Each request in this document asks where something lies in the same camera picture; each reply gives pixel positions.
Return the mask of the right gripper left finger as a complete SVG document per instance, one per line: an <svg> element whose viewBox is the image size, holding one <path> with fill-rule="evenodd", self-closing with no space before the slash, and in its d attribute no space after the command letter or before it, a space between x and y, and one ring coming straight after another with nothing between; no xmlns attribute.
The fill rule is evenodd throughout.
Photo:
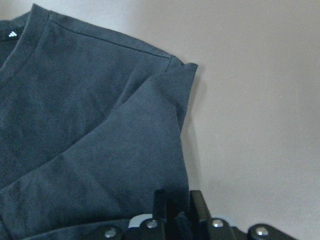
<svg viewBox="0 0 320 240"><path fill-rule="evenodd" d="M152 218L167 221L167 196L165 190L156 190L153 196Z"/></svg>

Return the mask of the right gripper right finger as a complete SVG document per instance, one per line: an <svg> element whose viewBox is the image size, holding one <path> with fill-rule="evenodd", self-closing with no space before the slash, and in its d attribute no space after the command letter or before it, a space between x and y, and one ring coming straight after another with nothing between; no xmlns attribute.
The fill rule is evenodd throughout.
<svg viewBox="0 0 320 240"><path fill-rule="evenodd" d="M200 190L190 191L189 215L193 227L200 227L211 219L210 211Z"/></svg>

